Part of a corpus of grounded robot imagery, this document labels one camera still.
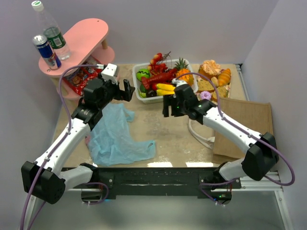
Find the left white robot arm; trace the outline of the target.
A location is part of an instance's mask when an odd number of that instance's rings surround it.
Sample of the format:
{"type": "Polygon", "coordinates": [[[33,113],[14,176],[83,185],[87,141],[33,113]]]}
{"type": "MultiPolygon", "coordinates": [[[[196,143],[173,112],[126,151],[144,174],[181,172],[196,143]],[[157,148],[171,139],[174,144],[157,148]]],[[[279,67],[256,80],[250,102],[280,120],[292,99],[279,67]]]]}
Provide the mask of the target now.
{"type": "Polygon", "coordinates": [[[77,147],[102,118],[102,110],[112,100],[131,101],[135,87],[124,80],[124,89],[111,80],[93,79],[83,89],[78,106],[69,114],[66,128],[54,143],[34,162],[26,161],[22,168],[24,190],[49,204],[55,204],[64,192],[91,181],[94,166],[82,163],[65,171],[62,168],[77,147]]]}

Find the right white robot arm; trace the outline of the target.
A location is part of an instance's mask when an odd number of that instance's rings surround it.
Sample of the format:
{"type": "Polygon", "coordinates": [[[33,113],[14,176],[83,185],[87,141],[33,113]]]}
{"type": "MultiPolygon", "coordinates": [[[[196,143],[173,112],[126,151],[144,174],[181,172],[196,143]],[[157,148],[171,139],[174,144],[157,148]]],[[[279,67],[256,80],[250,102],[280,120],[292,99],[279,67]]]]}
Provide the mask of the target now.
{"type": "Polygon", "coordinates": [[[267,132],[262,135],[250,130],[219,111],[218,106],[211,101],[198,100],[187,84],[176,87],[173,95],[163,96],[163,115],[187,115],[191,120],[223,134],[245,154],[239,160],[221,164],[210,175],[210,183],[225,183],[244,176],[259,181],[279,160],[278,155],[272,151],[276,146],[272,134],[267,132]]]}

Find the clear water bottle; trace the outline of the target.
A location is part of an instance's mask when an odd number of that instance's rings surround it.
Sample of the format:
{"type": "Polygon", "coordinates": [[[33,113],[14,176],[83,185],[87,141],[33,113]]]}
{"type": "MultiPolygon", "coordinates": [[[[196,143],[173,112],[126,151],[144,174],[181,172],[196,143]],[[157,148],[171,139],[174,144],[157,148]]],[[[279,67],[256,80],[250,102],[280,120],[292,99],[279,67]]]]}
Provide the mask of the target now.
{"type": "Polygon", "coordinates": [[[33,1],[31,6],[36,12],[37,21],[43,30],[43,35],[47,38],[59,59],[68,59],[71,56],[71,51],[55,18],[46,10],[40,0],[33,1]]]}

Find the blue plastic bag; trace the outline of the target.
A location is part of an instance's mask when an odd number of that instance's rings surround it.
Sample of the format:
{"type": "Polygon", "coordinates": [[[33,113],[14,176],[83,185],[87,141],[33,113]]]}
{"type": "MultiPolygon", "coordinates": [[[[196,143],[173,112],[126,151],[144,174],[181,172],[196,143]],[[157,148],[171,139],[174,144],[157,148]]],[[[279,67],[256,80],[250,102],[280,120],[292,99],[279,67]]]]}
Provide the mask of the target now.
{"type": "Polygon", "coordinates": [[[135,113],[123,103],[110,103],[102,112],[103,117],[92,129],[87,144],[94,164],[131,164],[156,155],[154,140],[135,141],[132,138],[129,122],[134,121],[135,113]]]}

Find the blue silver energy drink can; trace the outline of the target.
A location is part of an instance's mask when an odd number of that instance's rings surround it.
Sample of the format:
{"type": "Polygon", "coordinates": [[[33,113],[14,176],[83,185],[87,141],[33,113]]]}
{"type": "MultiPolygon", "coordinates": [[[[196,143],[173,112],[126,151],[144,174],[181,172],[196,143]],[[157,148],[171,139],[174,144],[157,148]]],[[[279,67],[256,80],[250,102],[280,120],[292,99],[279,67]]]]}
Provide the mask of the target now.
{"type": "Polygon", "coordinates": [[[43,34],[34,36],[32,42],[51,70],[59,69],[61,67],[60,59],[43,34]]]}

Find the red snack packet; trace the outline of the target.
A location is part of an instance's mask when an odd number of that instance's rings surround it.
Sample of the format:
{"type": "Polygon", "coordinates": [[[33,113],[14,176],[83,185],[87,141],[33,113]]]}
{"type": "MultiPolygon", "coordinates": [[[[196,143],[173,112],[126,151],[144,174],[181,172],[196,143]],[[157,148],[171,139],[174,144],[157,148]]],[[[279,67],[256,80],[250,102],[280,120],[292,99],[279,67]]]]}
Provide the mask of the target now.
{"type": "Polygon", "coordinates": [[[82,67],[75,69],[75,71],[63,77],[63,82],[68,85],[76,94],[79,96],[83,95],[83,89],[86,86],[89,80],[95,79],[98,77],[98,74],[101,73],[101,69],[97,69],[94,67],[89,67],[85,65],[97,65],[101,64],[101,62],[90,56],[84,63],[82,63],[82,67]]]}

